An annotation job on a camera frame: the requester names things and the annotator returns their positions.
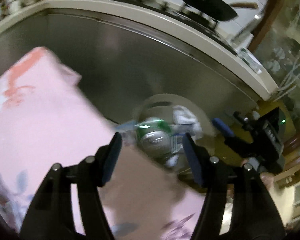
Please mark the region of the pink floral tablecloth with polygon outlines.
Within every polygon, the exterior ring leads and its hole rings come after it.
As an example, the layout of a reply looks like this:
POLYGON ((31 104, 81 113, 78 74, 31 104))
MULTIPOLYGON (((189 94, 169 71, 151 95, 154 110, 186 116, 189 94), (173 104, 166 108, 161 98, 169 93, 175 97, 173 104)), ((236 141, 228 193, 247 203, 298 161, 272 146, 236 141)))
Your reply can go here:
MULTIPOLYGON (((44 47, 0 77, 0 215, 14 232, 54 163, 75 165, 114 135, 80 78, 44 47)), ((117 239, 190 239, 204 201, 129 143, 99 193, 117 239)))

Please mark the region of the green soda can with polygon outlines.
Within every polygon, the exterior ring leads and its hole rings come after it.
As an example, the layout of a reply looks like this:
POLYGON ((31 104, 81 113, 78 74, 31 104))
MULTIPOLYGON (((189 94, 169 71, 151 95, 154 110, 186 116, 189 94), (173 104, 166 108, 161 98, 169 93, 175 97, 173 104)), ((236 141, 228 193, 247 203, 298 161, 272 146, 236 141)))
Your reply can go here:
POLYGON ((138 146, 148 156, 157 158, 170 153, 172 130, 161 118, 150 117, 135 126, 138 146))

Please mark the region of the beige trash bin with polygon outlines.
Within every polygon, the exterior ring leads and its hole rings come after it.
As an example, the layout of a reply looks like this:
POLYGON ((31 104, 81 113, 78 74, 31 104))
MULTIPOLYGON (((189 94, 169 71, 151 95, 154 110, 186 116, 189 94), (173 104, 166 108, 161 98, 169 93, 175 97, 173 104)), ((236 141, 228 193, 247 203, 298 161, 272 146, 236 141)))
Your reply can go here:
POLYGON ((168 154, 152 158, 156 163, 177 175, 181 181, 192 181, 193 175, 186 159, 183 136, 189 133, 192 140, 199 146, 203 146, 210 154, 215 151, 215 129, 204 111, 189 99, 175 94, 157 94, 147 98, 134 111, 133 118, 136 124, 150 118, 164 119, 172 130, 171 151, 168 154), (189 132, 179 130, 173 121, 173 106, 181 105, 188 108, 199 120, 202 135, 191 135, 189 132))

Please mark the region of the white tissue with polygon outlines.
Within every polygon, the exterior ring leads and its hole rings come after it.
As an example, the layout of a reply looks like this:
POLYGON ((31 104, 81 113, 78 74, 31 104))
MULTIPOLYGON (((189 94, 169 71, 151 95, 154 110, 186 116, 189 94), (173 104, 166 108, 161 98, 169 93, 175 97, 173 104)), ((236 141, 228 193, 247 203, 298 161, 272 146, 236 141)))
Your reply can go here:
POLYGON ((189 132, 191 135, 202 135, 203 130, 198 118, 186 107, 173 106, 173 121, 179 130, 189 132))

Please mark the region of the black frying pan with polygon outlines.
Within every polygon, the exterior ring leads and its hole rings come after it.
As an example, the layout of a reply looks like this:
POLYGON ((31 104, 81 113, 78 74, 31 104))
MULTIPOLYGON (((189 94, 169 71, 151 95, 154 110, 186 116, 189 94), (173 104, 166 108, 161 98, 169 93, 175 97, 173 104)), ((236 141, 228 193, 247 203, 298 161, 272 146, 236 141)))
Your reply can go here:
POLYGON ((223 0, 182 0, 184 4, 197 9, 217 21, 230 21, 238 16, 235 8, 258 9, 255 2, 236 2, 228 4, 223 0))

